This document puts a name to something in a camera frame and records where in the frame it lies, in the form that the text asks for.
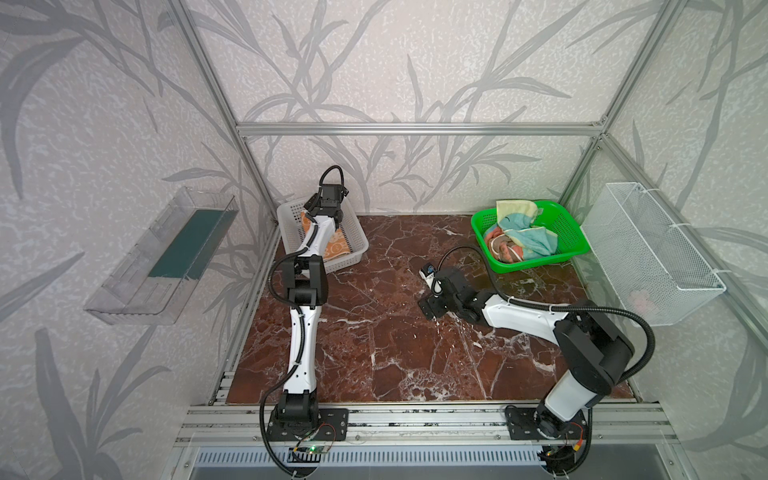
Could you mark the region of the orange bunny pattern towel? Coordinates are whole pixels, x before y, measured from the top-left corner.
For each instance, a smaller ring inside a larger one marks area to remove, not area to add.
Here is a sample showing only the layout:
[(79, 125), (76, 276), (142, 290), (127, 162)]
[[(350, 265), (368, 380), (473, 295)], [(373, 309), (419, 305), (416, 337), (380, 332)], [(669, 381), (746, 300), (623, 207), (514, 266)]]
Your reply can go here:
[[(308, 235), (311, 227), (311, 221), (307, 217), (307, 213), (305, 211), (301, 212), (300, 218), (303, 231), (306, 235)], [(323, 258), (326, 261), (329, 261), (349, 254), (351, 254), (350, 245), (344, 236), (342, 229), (339, 228), (330, 237), (330, 240), (326, 246), (326, 250), (323, 254)]]

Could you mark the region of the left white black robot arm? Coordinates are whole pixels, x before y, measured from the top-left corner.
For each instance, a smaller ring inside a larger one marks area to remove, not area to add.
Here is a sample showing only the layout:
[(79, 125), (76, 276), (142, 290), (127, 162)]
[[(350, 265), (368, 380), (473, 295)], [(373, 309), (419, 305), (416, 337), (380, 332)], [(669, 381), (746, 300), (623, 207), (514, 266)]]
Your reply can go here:
[(291, 360), (288, 372), (276, 386), (280, 392), (271, 414), (275, 429), (303, 437), (320, 426), (315, 380), (317, 322), (328, 299), (328, 277), (323, 254), (343, 219), (342, 203), (348, 190), (342, 184), (322, 183), (305, 203), (310, 222), (299, 248), (273, 264), (281, 271), (284, 292), (270, 293), (289, 307)]

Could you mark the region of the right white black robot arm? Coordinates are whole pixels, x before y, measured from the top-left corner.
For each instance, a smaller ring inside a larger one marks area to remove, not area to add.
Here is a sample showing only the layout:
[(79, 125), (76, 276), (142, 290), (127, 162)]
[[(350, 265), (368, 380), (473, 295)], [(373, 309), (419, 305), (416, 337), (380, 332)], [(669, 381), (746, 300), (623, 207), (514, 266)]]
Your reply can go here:
[(456, 268), (439, 271), (428, 263), (420, 276), (431, 289), (418, 302), (427, 319), (451, 313), (472, 325), (524, 333), (560, 349), (566, 373), (533, 413), (511, 418), (545, 438), (560, 438), (578, 415), (608, 396), (634, 356), (631, 341), (591, 301), (557, 312), (553, 306), (513, 303), (490, 289), (478, 291)]

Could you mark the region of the blue yellow towel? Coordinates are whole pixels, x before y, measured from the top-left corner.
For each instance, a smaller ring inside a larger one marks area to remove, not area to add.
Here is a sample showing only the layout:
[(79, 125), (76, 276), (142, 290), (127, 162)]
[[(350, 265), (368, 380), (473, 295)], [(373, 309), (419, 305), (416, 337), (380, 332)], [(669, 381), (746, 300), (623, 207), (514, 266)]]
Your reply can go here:
[(497, 225), (502, 234), (518, 248), (521, 261), (554, 255), (559, 238), (546, 227), (534, 225), (542, 210), (530, 200), (496, 202)]

